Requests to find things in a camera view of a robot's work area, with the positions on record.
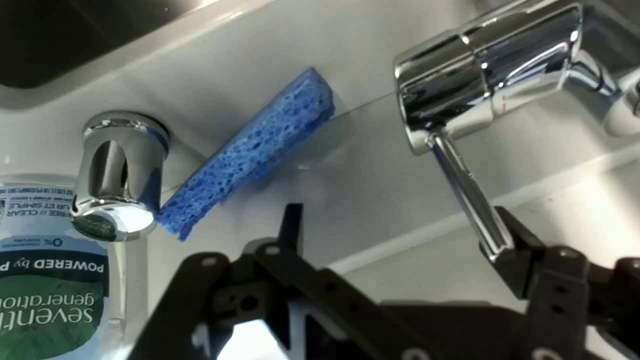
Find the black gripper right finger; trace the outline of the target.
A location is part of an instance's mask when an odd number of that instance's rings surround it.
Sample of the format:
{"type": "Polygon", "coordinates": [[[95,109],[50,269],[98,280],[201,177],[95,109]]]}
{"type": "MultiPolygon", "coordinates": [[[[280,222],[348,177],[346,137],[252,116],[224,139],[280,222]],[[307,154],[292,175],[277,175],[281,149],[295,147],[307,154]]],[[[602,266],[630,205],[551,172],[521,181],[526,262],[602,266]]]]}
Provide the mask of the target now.
{"type": "Polygon", "coordinates": [[[610,269],[572,247],[547,247],[504,206],[495,208],[514,247],[491,269],[526,301],[517,352],[529,360],[596,360],[585,349],[594,328],[614,351],[640,358],[640,269],[631,257],[610,269]]]}

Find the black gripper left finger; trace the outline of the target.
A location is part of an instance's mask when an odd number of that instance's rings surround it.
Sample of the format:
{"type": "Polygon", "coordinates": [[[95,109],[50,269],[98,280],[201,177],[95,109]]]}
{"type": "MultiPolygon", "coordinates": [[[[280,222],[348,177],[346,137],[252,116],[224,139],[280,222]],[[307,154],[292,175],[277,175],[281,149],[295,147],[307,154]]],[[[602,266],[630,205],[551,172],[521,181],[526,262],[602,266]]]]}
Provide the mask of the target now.
{"type": "Polygon", "coordinates": [[[262,322],[292,360],[427,360],[427,346],[388,311],[299,257],[304,208],[240,259],[187,257],[126,360],[215,360],[240,325],[262,322]]]}

